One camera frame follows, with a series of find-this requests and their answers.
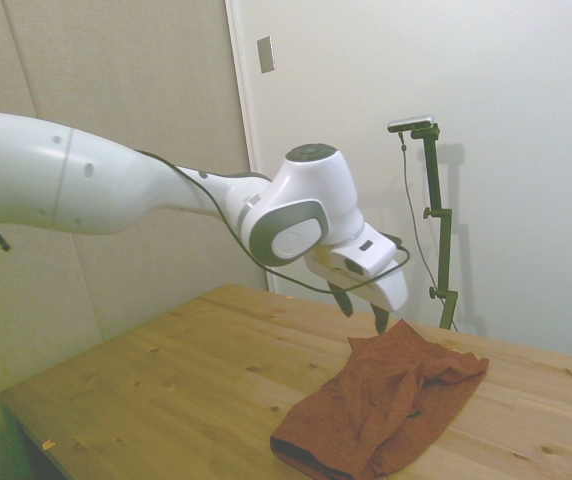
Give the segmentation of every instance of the wooden table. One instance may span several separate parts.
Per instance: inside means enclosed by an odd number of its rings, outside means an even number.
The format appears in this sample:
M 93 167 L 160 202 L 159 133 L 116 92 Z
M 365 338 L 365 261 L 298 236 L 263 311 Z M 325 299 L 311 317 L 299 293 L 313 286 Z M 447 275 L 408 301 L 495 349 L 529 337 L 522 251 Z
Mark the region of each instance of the wooden table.
M 412 324 L 490 359 L 446 432 L 394 479 L 572 479 L 572 357 Z M 273 456 L 286 412 L 372 315 L 225 285 L 2 393 L 71 479 L 305 479 Z

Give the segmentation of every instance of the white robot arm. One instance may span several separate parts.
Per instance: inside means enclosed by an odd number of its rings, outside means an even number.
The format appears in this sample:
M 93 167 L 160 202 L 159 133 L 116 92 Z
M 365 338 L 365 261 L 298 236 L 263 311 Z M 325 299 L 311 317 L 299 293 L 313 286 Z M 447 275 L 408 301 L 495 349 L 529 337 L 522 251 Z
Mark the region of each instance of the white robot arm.
M 335 148 L 292 150 L 272 182 L 159 160 L 70 127 L 0 113 L 0 223 L 101 235 L 157 208 L 201 213 L 224 220 L 261 265 L 283 266 L 303 256 L 340 305 L 345 289 L 369 280 L 353 292 L 376 314 L 406 301 L 393 258 L 397 246 L 364 221 Z

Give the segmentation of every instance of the light switch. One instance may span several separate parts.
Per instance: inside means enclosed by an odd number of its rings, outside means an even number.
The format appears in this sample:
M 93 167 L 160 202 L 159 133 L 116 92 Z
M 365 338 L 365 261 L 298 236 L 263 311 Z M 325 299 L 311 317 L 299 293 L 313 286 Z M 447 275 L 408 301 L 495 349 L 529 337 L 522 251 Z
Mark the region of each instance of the light switch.
M 259 53 L 259 66 L 262 69 L 262 73 L 268 73 L 275 70 L 273 41 L 270 37 L 257 40 L 257 51 Z

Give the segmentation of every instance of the cloth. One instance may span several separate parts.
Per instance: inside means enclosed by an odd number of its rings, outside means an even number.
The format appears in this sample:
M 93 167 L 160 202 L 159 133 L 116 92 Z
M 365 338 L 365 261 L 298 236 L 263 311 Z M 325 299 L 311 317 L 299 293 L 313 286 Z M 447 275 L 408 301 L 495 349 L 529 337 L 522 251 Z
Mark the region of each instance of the cloth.
M 317 480 L 372 480 L 419 457 L 482 381 L 488 359 L 426 341 L 404 320 L 349 338 L 344 368 L 297 403 L 273 453 Z

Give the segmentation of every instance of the wall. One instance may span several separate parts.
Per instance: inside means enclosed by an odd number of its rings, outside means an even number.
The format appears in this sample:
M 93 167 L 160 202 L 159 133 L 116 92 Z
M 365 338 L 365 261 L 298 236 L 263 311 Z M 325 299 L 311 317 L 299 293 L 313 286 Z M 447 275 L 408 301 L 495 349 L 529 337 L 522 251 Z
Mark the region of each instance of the wall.
M 193 168 L 248 171 L 224 3 L 0 1 L 0 112 Z M 159 211 L 115 236 L 1 225 L 0 391 L 222 283 L 265 276 L 208 217 Z M 0 479 L 32 478 L 0 409 Z
M 228 6 L 251 162 L 274 175 L 297 145 L 343 151 L 367 220 L 411 249 L 411 298 L 399 315 L 437 325 L 441 314 L 414 245 L 399 139 L 386 131 L 391 120 L 428 113 L 442 130 L 444 206 L 455 211 L 460 330 L 572 354 L 572 2 Z M 267 35 L 276 70 L 261 74 L 256 41 Z M 421 219 L 421 143 L 406 138 L 419 235 L 436 269 L 439 224 Z M 320 285 L 302 264 L 285 270 Z

